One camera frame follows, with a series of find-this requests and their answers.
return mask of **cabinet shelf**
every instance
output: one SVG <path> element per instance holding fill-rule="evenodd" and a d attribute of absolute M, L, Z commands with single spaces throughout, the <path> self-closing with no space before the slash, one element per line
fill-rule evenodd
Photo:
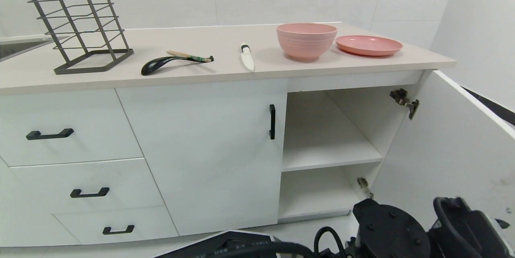
<path fill-rule="evenodd" d="M 289 93 L 283 172 L 383 160 L 324 91 Z"/>
<path fill-rule="evenodd" d="M 344 216 L 359 202 L 340 168 L 283 172 L 280 223 Z"/>

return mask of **metal dish rack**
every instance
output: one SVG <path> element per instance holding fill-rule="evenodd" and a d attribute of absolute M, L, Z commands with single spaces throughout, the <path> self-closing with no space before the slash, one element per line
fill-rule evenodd
<path fill-rule="evenodd" d="M 50 35 L 52 39 L 55 42 L 54 49 L 59 50 L 61 55 L 63 56 L 65 60 L 65 64 L 61 65 L 54 69 L 55 74 L 61 75 L 61 74 L 77 74 L 77 73 L 92 73 L 92 72 L 105 72 L 111 69 L 112 67 L 119 64 L 121 61 L 125 60 L 127 57 L 134 54 L 134 50 L 129 48 L 129 45 L 127 44 L 127 40 L 124 36 L 124 29 L 122 29 L 119 21 L 118 16 L 114 12 L 113 3 L 111 0 L 105 0 L 105 2 L 93 2 L 92 0 L 85 0 L 86 3 L 82 4 L 74 4 L 74 5 L 68 5 L 67 1 L 81 1 L 81 0 L 31 0 L 29 3 L 33 3 L 35 8 L 37 9 L 37 12 L 39 13 L 39 17 L 37 19 L 43 20 L 45 23 L 46 28 L 48 29 L 48 32 L 45 33 L 46 35 Z M 60 9 L 57 9 L 50 13 L 45 13 L 42 4 L 46 2 L 59 2 L 61 5 Z M 71 14 L 70 8 L 73 7 L 89 7 L 91 9 L 91 12 L 87 14 Z M 109 16 L 99 16 L 98 12 L 100 12 L 103 9 L 109 8 L 111 11 L 111 14 Z M 50 23 L 50 19 L 65 19 L 67 20 L 66 23 L 63 23 L 62 25 L 58 25 L 57 27 L 52 27 Z M 96 22 L 96 25 L 98 26 L 97 29 L 92 30 L 83 30 L 80 31 L 77 29 L 77 25 L 75 21 L 77 20 L 83 20 L 83 19 L 94 19 Z M 115 22 L 117 28 L 116 29 L 105 29 L 105 26 L 108 24 Z M 62 27 L 65 27 L 66 25 L 70 25 L 72 31 L 67 32 L 56 32 L 58 29 L 61 29 Z M 108 38 L 106 32 L 118 32 L 114 37 Z M 83 40 L 82 34 L 86 33 L 99 33 L 101 34 L 103 41 L 105 42 L 103 45 L 100 46 L 87 46 Z M 59 35 L 71 35 L 64 39 L 63 41 L 60 40 Z M 117 38 L 121 37 L 123 39 L 123 43 L 125 44 L 125 49 L 113 49 L 111 42 Z M 76 39 L 79 42 L 79 46 L 74 47 L 65 47 L 63 46 L 66 42 Z M 67 50 L 72 49 L 83 49 L 84 54 L 82 56 L 79 56 L 77 58 L 74 58 L 70 60 L 68 54 L 66 53 Z M 110 54 L 111 58 L 113 59 L 112 62 L 109 62 L 103 67 L 90 67 L 90 68 L 72 68 L 73 65 L 76 65 L 77 63 L 85 60 L 86 58 L 92 56 L 92 55 L 98 55 L 98 54 Z"/>

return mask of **stainless steel sink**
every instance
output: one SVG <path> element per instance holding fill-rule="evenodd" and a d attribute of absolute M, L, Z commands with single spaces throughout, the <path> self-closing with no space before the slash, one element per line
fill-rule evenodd
<path fill-rule="evenodd" d="M 0 62 L 49 43 L 53 43 L 52 38 L 0 41 Z"/>

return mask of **bowl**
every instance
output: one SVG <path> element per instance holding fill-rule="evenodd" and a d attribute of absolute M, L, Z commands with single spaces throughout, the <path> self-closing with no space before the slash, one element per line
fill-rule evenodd
<path fill-rule="evenodd" d="M 314 60 L 327 52 L 338 29 L 323 23 L 285 23 L 277 27 L 284 52 L 295 60 Z"/>
<path fill-rule="evenodd" d="M 375 36 L 342 36 L 336 38 L 336 45 L 341 50 L 363 56 L 390 56 L 402 49 L 396 40 Z"/>

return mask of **countertop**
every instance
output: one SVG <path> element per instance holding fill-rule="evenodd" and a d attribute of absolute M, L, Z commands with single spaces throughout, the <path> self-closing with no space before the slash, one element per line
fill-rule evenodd
<path fill-rule="evenodd" d="M 373 35 L 344 23 L 338 35 Z M 0 95 L 138 87 L 200 82 L 225 82 L 264 78 L 293 78 L 336 74 L 374 73 L 405 70 L 452 68 L 456 61 L 439 54 L 404 44 L 394 56 L 370 58 L 340 51 L 333 43 L 331 49 L 313 62 L 298 62 L 285 56 L 278 44 L 277 25 L 236 25 L 225 27 L 181 27 L 173 29 L 126 30 L 125 36 L 134 55 L 113 69 L 101 73 L 55 75 L 54 68 L 64 64 L 54 44 L 33 49 L 20 56 L 0 62 Z M 101 41 L 100 34 L 84 36 L 87 45 Z M 252 52 L 255 72 L 241 63 L 240 46 L 247 43 Z M 114 49 L 124 48 L 121 38 L 113 41 Z M 167 56 L 167 50 L 214 56 L 215 61 L 197 64 L 174 60 L 149 76 L 140 74 L 141 67 L 153 58 Z M 68 53 L 70 59 L 83 54 L 82 50 Z M 92 56 L 78 66 L 105 65 L 110 56 Z"/>

